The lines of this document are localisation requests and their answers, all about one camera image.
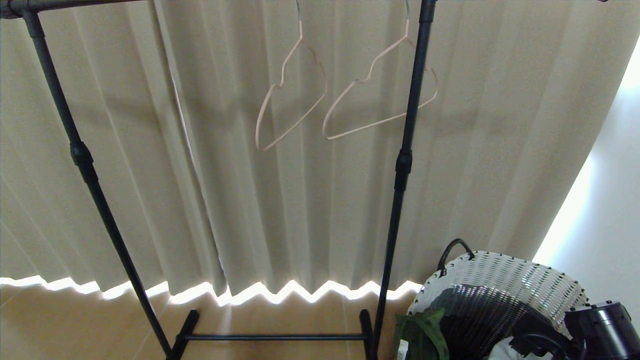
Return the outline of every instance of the clothes hanger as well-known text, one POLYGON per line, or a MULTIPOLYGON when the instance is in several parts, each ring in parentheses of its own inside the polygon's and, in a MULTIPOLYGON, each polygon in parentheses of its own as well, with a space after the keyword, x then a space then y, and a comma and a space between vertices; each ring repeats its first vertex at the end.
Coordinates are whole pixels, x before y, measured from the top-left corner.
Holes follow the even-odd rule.
MULTIPOLYGON (((371 79, 371 73, 373 72, 373 67, 376 65, 376 61, 378 61, 378 59, 382 58, 384 55, 388 54, 391 50, 395 49, 396 47, 398 47, 400 44, 402 44, 403 42, 407 42, 409 43, 409 45, 413 46, 415 48, 415 44, 413 43, 413 41, 411 41, 409 39, 409 0, 404 0, 404 5, 406 6, 406 25, 404 27, 404 36, 400 38, 400 40, 398 40, 397 42, 394 42, 391 46, 389 46, 388 48, 382 50, 382 53, 378 54, 375 59, 373 59, 373 62, 371 63, 371 68, 369 69, 369 75, 367 75, 367 77, 363 80, 360 79, 355 79, 353 82, 351 82, 351 84, 349 84, 349 86, 347 86, 346 89, 344 89, 344 91, 342 92, 342 94, 340 94, 340 96, 338 96, 338 98, 335 100, 335 102, 331 105, 331 107, 329 108, 329 111, 326 113, 326 116, 324 117, 324 122, 322 124, 322 134, 324 135, 324 137, 327 140, 335 140, 338 138, 341 138, 343 136, 349 135, 349 134, 353 134, 356 133, 357 131, 360 130, 364 130, 364 129, 369 129, 370 127, 374 127, 380 124, 384 124, 385 122, 397 119, 399 117, 403 117, 406 115, 406 112, 384 119, 384 120, 380 120, 377 122, 374 122, 373 124, 369 124, 369 125, 365 125, 362 127, 358 127, 357 129, 353 129, 353 130, 349 130, 346 131, 344 133, 341 134, 337 134, 337 135, 327 135, 326 134, 326 125, 329 122, 329 118, 331 117, 333 110, 335 109, 336 105, 338 105, 338 102, 340 102, 340 100, 342 100, 342 98, 356 85, 356 84, 364 84, 367 81, 369 81, 371 79)), ((433 68, 429 68, 428 69, 432 74, 433 74, 433 79, 435 80, 436 83, 436 90, 433 93, 433 96, 425 101, 424 103, 420 104, 420 106, 418 106, 418 109, 427 105, 428 103, 430 103, 433 99, 436 98, 436 96, 438 95, 438 76, 436 75, 435 70, 433 70, 433 68)))
POLYGON ((258 150, 260 150, 260 151, 269 150, 272 146, 274 146, 280 140, 282 140, 285 136, 287 136, 287 134, 289 134, 296 126, 298 126, 298 124, 300 124, 300 122, 302 122, 302 120, 304 120, 305 117, 307 117, 307 115, 309 115, 309 113, 320 103, 320 101, 322 101, 322 99, 324 99, 327 91, 329 91, 329 84, 327 82, 326 73, 324 71, 324 66, 322 65, 322 62, 320 60, 318 60, 318 57, 316 55, 316 51, 311 47, 311 45, 309 45, 309 43, 307 42, 307 40, 303 36, 303 33, 302 33, 302 16, 300 14, 300 3, 298 2, 298 0, 296 0, 296 6, 298 7, 298 30, 300 31, 300 37, 299 37, 298 41, 296 42, 296 45, 294 45, 293 49, 291 49, 291 51, 289 51, 289 54, 287 55, 287 57, 284 59, 284 62, 282 63, 282 70, 281 70, 282 71, 282 75, 280 76, 280 83, 271 85, 271 88, 269 88, 269 91, 267 92, 267 95, 265 96, 264 101, 262 102, 262 107, 260 108, 260 113, 258 113, 258 121, 257 121, 257 123, 255 125, 255 147, 258 148, 258 150), (307 112, 304 115, 302 115, 302 117, 298 121, 296 121, 295 124, 293 124, 293 126, 291 126, 287 131, 285 131, 284 134, 280 135, 276 140, 273 140, 273 142, 271 144, 267 145, 264 148, 261 148, 260 147, 260 125, 262 124, 262 118, 263 118, 264 112, 265 112, 265 110, 267 108, 267 103, 269 102, 269 100, 271 98, 271 94, 273 93, 273 90, 275 88, 282 88, 282 85, 284 84, 284 70, 285 70, 285 67, 287 66, 287 62, 289 61, 289 59, 291 58, 293 53, 296 51, 298 46, 300 46, 300 44, 304 44, 307 47, 307 49, 309 49, 309 51, 314 56, 315 63, 318 65, 318 67, 320 67, 320 70, 322 72, 322 76, 323 76, 323 79, 324 79, 324 92, 323 92, 322 96, 320 96, 320 99, 318 99, 316 101, 316 103, 313 106, 311 106, 311 108, 309 108, 309 110, 307 110, 307 112))

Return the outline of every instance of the green bag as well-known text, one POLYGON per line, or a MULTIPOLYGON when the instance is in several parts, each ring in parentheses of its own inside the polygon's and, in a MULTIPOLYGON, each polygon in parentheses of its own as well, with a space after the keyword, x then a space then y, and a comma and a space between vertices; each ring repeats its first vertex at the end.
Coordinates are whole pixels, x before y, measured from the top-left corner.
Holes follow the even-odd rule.
POLYGON ((449 360, 447 342, 440 332, 444 309, 430 309, 413 315, 396 315, 394 349, 400 340, 408 342, 404 360, 449 360))

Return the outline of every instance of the tile floor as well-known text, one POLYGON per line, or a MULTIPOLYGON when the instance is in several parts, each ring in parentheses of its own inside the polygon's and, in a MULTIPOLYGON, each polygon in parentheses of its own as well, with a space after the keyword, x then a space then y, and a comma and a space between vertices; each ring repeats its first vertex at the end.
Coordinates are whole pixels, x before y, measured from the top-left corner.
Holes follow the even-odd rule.
MULTIPOLYGON (((380 359, 393 359, 394 314, 404 313, 415 294, 389 301, 380 359)), ((348 300, 330 292, 309 304, 293 293, 275 305, 261 296, 238 306, 218 306, 209 294, 186 304, 169 304, 166 293, 151 298, 170 343, 190 309, 200 310, 196 332, 360 332, 362 308, 374 313, 377 296, 348 300)), ((164 359, 144 312, 130 290, 113 300, 73 289, 42 286, 0 288, 0 359, 164 359)), ((364 360, 359 341, 192 341, 191 359, 364 360)))

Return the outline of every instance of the woven basket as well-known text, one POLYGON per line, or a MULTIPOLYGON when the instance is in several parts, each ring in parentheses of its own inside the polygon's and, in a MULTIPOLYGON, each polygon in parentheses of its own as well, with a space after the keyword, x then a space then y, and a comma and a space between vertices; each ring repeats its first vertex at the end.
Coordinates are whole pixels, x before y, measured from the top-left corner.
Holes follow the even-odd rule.
POLYGON ((440 323, 452 357, 482 359, 511 336, 524 314, 568 336, 564 312, 588 302, 577 281, 550 267, 494 252, 472 252, 461 239, 445 249, 438 270, 418 292, 408 313, 444 308, 440 323), (467 253, 445 266, 451 248, 467 253))

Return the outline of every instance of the black clothes rack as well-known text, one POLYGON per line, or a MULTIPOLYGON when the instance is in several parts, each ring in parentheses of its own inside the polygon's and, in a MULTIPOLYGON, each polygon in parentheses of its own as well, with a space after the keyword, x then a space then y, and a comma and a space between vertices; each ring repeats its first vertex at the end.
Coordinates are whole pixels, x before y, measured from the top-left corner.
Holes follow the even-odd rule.
POLYGON ((389 287, 389 278, 391 275, 391 266, 394 259, 394 251, 396 248, 396 239, 398 227, 400 224, 400 214, 402 211, 402 203, 404 191, 411 172, 412 165, 412 141, 415 129, 415 119, 418 111, 418 103, 420 100, 420 88, 422 86, 422 77, 424 75, 424 66, 427 56, 427 48, 429 44, 429 34, 431 32, 431 23, 433 22, 433 12, 435 10, 436 0, 422 0, 420 8, 418 40, 413 61, 413 74, 411 78, 411 87, 409 92, 409 101, 407 104, 406 120, 404 123, 404 135, 402 147, 396 160, 396 180, 394 184, 394 200, 391 209, 391 219, 389 222, 389 231, 387 238, 387 249, 385 254, 385 267, 380 284, 380 297, 378 308, 376 311, 375 326, 371 326, 371 317, 366 309, 360 312, 360 325, 362 332, 360 334, 194 334, 193 329, 200 317, 197 310, 191 310, 182 326, 182 329, 175 337, 173 347, 169 345, 169 341, 164 334, 160 321, 154 312, 151 303, 145 293, 145 289, 138 276, 138 271, 131 260, 129 251, 122 239, 122 235, 118 230, 118 226, 113 218, 113 214, 109 208, 109 204, 102 192, 98 181, 98 175, 93 167, 93 158, 89 148, 82 142, 80 134, 74 123, 74 119, 69 110, 65 94, 60 86, 60 81, 56 73, 56 69, 47 47, 44 30, 38 17, 38 12, 46 10, 55 10, 62 8, 71 8, 76 6, 87 6, 95 4, 121 3, 135 0, 0 0, 0 15, 3 19, 24 19, 30 37, 38 53, 38 59, 42 66, 42 70, 47 80, 49 90, 53 96, 53 100, 58 109, 58 114, 62 120, 62 124, 67 133, 71 157, 82 174, 93 201, 95 203, 100 217, 104 222, 104 227, 109 233, 109 237, 113 242, 113 246, 118 252, 118 256, 124 266, 127 276, 131 281, 132 287, 140 300, 140 304, 151 323, 160 346, 167 360, 180 360, 189 341, 215 341, 215 340, 237 340, 237 341, 337 341, 337 340, 358 340, 364 344, 365 357, 367 360, 377 360, 378 345, 380 344, 380 334, 382 330, 383 315, 385 314, 385 305, 387 303, 387 290, 389 287))

